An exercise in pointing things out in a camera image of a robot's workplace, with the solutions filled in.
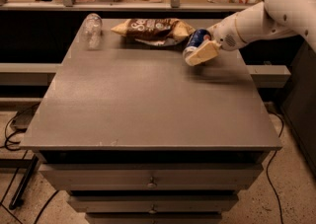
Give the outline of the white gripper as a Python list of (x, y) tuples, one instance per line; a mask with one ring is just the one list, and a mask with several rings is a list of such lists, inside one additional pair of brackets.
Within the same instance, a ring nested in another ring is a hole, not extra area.
[(236, 15), (231, 15), (219, 23), (212, 25), (203, 33), (204, 42), (193, 52), (185, 56), (190, 66), (204, 63), (219, 54), (219, 49), (232, 51), (246, 45), (236, 27)]

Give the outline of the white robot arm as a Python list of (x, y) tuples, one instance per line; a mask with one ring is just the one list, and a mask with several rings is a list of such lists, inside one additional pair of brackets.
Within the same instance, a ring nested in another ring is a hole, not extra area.
[(209, 27), (201, 42), (184, 50), (190, 66), (220, 51), (240, 49), (261, 39), (302, 36), (316, 51), (316, 0), (263, 0)]

